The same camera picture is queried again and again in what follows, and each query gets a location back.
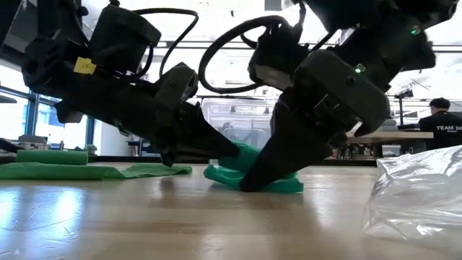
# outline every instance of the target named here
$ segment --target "black t-shirt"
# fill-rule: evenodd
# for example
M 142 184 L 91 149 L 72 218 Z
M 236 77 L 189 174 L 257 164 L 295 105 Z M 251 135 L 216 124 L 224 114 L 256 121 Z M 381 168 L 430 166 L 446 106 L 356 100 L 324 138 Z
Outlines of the black t-shirt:
M 448 112 L 438 112 L 419 121 L 420 131 L 433 132 L 427 141 L 427 150 L 462 144 L 462 118 Z

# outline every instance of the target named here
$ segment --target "green cloth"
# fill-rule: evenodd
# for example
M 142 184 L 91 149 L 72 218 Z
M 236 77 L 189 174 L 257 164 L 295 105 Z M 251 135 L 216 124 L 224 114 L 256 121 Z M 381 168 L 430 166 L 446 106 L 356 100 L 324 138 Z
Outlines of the green cloth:
M 235 144 L 240 148 L 239 156 L 219 159 L 219 166 L 209 165 L 204 171 L 204 176 L 234 190 L 240 190 L 239 182 L 256 161 L 260 150 L 239 142 L 235 142 Z M 284 179 L 269 184 L 263 191 L 278 193 L 303 192 L 303 183 L 298 180 L 297 173 L 290 173 Z
M 88 152 L 61 150 L 19 150 L 17 151 L 16 163 L 87 165 Z
M 39 162 L 13 162 L 0 165 L 0 180 L 96 181 L 189 174 L 191 167 L 167 167 L 161 164 L 135 164 L 126 170 L 113 167 L 57 165 Z

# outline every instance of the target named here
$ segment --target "clear plastic bag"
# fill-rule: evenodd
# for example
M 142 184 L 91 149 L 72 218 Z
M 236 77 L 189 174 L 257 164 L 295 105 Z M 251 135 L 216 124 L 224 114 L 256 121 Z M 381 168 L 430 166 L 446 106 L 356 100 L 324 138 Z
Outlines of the clear plastic bag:
M 378 161 L 364 231 L 462 254 L 462 146 Z

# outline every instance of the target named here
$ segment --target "yellow label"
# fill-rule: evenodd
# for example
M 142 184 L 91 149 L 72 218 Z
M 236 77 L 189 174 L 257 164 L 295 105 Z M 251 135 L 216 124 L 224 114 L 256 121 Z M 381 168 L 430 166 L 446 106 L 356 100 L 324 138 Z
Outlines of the yellow label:
M 89 58 L 78 57 L 75 63 L 74 72 L 79 74 L 93 74 L 95 73 L 96 65 L 92 63 Z

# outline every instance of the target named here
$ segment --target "wooden table surface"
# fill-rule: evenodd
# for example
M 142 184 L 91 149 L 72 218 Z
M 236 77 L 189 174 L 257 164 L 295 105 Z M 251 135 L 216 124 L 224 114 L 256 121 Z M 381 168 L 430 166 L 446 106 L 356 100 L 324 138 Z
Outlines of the wooden table surface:
M 378 142 L 398 142 L 413 139 L 433 139 L 432 132 L 420 131 L 376 131 L 361 137 L 354 137 L 353 133 L 346 133 L 350 144 L 372 144 Z
M 118 168 L 127 164 L 111 164 Z M 453 259 L 367 238 L 374 168 L 307 168 L 303 194 L 244 194 L 202 176 L 2 181 L 0 259 Z

